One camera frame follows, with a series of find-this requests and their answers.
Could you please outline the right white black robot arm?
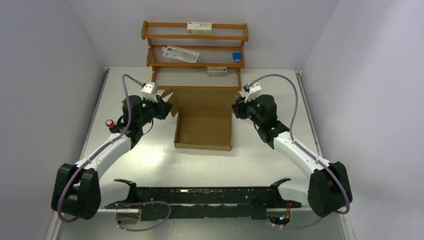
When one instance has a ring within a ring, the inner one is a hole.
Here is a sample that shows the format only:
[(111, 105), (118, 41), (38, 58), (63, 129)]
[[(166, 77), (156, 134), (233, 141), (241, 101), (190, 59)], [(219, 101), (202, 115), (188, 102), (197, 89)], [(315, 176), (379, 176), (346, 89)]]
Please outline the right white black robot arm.
[(263, 94), (253, 100), (237, 97), (231, 106), (235, 117), (253, 122), (260, 139), (271, 149), (287, 157), (308, 178), (308, 184), (284, 180), (275, 183), (270, 202), (282, 207), (288, 201), (309, 206), (319, 217), (331, 213), (346, 214), (353, 201), (346, 167), (313, 153), (294, 137), (277, 116), (273, 96)]

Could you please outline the brown cardboard box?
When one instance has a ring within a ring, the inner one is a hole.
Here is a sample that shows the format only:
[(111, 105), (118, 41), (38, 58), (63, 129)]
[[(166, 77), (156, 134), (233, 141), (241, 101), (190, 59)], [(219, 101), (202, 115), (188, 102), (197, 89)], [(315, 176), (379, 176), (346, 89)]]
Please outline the brown cardboard box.
[(173, 105), (177, 149), (229, 152), (232, 149), (234, 110), (240, 92), (219, 88), (168, 88), (161, 94)]

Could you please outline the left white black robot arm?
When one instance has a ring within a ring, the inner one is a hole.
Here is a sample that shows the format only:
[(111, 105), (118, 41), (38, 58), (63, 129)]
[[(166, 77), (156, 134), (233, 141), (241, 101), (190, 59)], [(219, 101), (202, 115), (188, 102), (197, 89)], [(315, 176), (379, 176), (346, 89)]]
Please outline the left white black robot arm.
[(137, 145), (146, 124), (153, 124), (154, 119), (166, 119), (173, 107), (159, 95), (153, 100), (137, 95), (126, 97), (122, 102), (123, 114), (118, 120), (105, 122), (111, 134), (103, 145), (75, 164), (64, 163), (57, 170), (51, 208), (59, 219), (65, 223), (89, 220), (100, 208), (114, 203), (134, 207), (139, 200), (135, 182), (118, 178), (101, 186), (100, 179), (121, 156)]

